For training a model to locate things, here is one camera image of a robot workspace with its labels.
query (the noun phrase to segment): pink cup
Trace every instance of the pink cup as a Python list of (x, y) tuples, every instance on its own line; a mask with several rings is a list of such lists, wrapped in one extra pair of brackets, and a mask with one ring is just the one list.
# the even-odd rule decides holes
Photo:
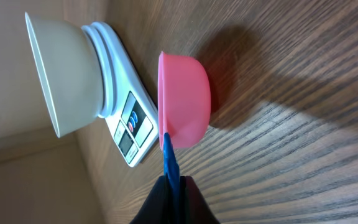
[(203, 66), (194, 58), (162, 52), (158, 61), (160, 147), (169, 133), (174, 149), (189, 148), (204, 136), (211, 115), (211, 92)]

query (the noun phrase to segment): wall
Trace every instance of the wall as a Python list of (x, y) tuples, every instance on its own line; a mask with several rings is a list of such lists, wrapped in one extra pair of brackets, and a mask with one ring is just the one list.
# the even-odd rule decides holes
[(104, 223), (74, 135), (0, 139), (0, 223)]
[(62, 0), (0, 0), (0, 138), (51, 126), (24, 12), (63, 18)]

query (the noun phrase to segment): white kitchen scale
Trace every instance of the white kitchen scale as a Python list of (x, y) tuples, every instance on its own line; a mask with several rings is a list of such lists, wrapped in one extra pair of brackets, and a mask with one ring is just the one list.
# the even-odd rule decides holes
[(106, 120), (124, 160), (134, 167), (158, 138), (157, 109), (113, 29), (94, 22), (82, 30), (95, 47), (103, 74), (99, 117)]

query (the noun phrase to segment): wood grain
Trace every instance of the wood grain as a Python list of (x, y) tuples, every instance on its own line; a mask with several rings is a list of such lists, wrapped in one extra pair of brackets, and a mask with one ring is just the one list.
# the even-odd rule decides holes
[[(211, 126), (176, 154), (220, 222), (358, 223), (358, 1), (83, 1), (65, 18), (105, 15), (155, 102), (162, 50), (204, 65)], [(159, 146), (131, 169), (103, 120), (77, 136), (108, 222), (128, 223)]]

